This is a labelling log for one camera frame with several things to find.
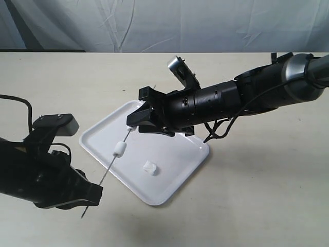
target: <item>white curtain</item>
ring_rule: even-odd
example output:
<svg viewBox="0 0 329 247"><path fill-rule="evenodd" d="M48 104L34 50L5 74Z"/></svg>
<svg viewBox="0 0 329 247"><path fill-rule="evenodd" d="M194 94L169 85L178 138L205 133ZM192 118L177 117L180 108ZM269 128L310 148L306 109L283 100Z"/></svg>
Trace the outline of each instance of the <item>white curtain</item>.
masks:
<svg viewBox="0 0 329 247"><path fill-rule="evenodd" d="M46 49L329 51L328 0L12 2Z"/></svg>

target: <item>white tray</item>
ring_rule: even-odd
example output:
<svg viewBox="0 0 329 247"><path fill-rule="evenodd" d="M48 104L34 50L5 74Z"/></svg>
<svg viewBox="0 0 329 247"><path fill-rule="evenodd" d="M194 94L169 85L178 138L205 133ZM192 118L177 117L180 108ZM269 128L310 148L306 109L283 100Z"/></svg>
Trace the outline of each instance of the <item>white tray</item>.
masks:
<svg viewBox="0 0 329 247"><path fill-rule="evenodd" d="M112 160L117 142L127 134L126 117L142 105L130 101L104 118L80 137L80 145L105 168ZM110 172L148 205L164 203L209 154L209 147L196 136L132 132L122 158ZM143 170L146 161L157 165L156 175Z"/></svg>

